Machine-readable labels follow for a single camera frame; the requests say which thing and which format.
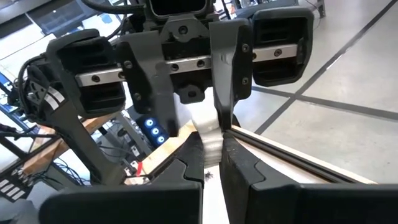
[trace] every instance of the black plastic housing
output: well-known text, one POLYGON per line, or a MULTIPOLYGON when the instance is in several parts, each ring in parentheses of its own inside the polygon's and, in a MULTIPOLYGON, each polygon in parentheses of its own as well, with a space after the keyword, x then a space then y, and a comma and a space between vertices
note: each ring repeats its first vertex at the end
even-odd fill
POLYGON ((201 224, 203 170, 203 144, 198 133, 191 133, 151 183, 82 187, 53 196, 40 208, 40 223, 201 224))
POLYGON ((205 17, 214 12, 214 0, 146 0, 146 17, 156 23, 167 21, 170 16, 192 13, 205 17))
POLYGON ((312 52, 313 20, 305 7, 265 9, 253 15, 254 48, 298 45, 295 57, 255 63, 253 79, 258 85, 283 85, 301 78, 312 52))
POLYGON ((97 30, 83 30, 51 41, 46 56, 80 116, 96 118, 123 108, 126 96, 122 83, 79 87, 75 80, 77 74, 116 66, 111 44, 97 30))
POLYGON ((224 134, 220 176, 230 224, 398 222, 398 185, 300 184, 230 134, 224 134))

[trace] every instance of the blue led light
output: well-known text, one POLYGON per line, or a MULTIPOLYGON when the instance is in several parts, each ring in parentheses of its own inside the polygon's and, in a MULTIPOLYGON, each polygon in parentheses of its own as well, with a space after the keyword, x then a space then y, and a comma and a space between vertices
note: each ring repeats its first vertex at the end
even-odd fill
POLYGON ((153 128, 150 132, 152 133, 153 136, 156 136, 156 135, 159 134, 159 129, 158 128, 153 128))
POLYGON ((157 143, 159 143, 159 144, 162 144, 163 142, 164 142, 164 137, 163 136, 159 136, 157 139, 156 139, 156 141, 157 141, 157 143))
POLYGON ((150 128, 155 124, 155 121, 153 119, 147 119, 145 121, 145 127, 150 128))

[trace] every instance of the metal frame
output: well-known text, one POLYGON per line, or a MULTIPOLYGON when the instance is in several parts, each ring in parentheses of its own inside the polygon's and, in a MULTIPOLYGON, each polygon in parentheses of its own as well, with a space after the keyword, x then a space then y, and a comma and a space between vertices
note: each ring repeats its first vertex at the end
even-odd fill
POLYGON ((10 152, 14 153, 19 159, 23 159, 28 155, 28 153, 18 148, 14 143, 12 143, 6 137, 0 136, 0 144, 6 147, 10 152))
MULTIPOLYGON (((253 62, 295 57, 297 54, 297 44, 253 49, 253 54, 256 56, 253 62), (275 52, 277 50, 280 50, 281 54, 275 56, 275 52)), ((170 60, 166 61, 166 64, 170 66, 170 74, 191 72, 210 69, 210 58, 210 55, 206 55, 200 57, 185 58, 182 60, 170 60)), ((122 71, 122 68, 111 68, 108 70, 78 74, 75 76, 75 78, 79 86, 93 86, 105 83, 123 82, 126 81, 126 79, 124 78, 124 76, 121 75, 122 71)))

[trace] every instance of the black bracket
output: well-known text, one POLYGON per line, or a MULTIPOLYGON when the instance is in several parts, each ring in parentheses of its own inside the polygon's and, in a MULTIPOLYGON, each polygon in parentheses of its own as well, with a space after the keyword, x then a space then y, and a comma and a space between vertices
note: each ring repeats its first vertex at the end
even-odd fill
POLYGON ((117 51, 123 74, 131 87, 136 111, 156 114, 160 125, 170 136, 177 136, 179 125, 171 70, 164 60, 159 33, 150 31, 123 35, 117 51))
POLYGON ((222 129, 231 129, 235 101, 251 92, 252 35, 247 19, 209 23, 214 104, 222 129), (242 90, 241 96, 234 95, 242 90))

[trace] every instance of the floor tile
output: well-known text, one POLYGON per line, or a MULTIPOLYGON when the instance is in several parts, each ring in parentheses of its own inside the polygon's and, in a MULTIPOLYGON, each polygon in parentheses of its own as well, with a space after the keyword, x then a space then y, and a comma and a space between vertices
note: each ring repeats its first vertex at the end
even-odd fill
POLYGON ((312 56, 303 77, 295 83, 272 88, 296 92, 389 2, 390 0, 325 0, 326 17, 320 21, 318 28, 314 25, 316 29, 312 56))
POLYGON ((380 183, 398 182, 398 122, 296 101, 262 135, 380 183))
POLYGON ((398 112, 398 4, 304 95, 398 112))
POLYGON ((252 91, 246 100, 239 101, 234 109, 242 128, 255 132, 287 98, 258 91, 252 91))

